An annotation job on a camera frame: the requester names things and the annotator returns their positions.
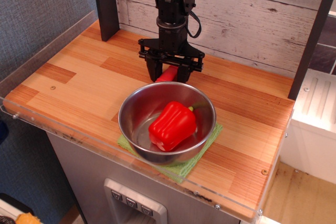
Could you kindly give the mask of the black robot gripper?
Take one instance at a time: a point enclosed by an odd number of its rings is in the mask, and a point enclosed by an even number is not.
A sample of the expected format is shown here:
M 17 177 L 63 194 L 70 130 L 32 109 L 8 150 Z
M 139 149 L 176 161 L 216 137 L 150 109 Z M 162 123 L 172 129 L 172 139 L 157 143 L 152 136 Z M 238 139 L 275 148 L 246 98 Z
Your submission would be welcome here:
M 203 70 L 205 54 L 187 41 L 185 27 L 159 28 L 159 37 L 140 39 L 140 57 L 146 61 L 150 79 L 155 82 L 163 73 L 163 65 L 176 66 L 177 82 L 188 82 L 193 71 Z

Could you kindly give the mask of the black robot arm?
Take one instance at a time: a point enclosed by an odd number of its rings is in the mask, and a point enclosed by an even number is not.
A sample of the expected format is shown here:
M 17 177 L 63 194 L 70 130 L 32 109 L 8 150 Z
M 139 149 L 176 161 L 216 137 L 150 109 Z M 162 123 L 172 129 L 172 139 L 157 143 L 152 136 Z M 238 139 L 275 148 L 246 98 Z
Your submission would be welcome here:
M 155 0 L 155 4 L 159 36 L 157 39 L 140 39 L 139 56 L 146 61 L 152 81 L 159 80 L 166 64 L 174 72 L 174 80 L 186 83 L 193 71 L 202 71 L 205 57 L 187 41 L 188 37 L 197 38 L 202 31 L 199 28 L 192 34 L 188 28 L 190 17 L 200 22 L 192 11 L 196 6 L 195 0 Z

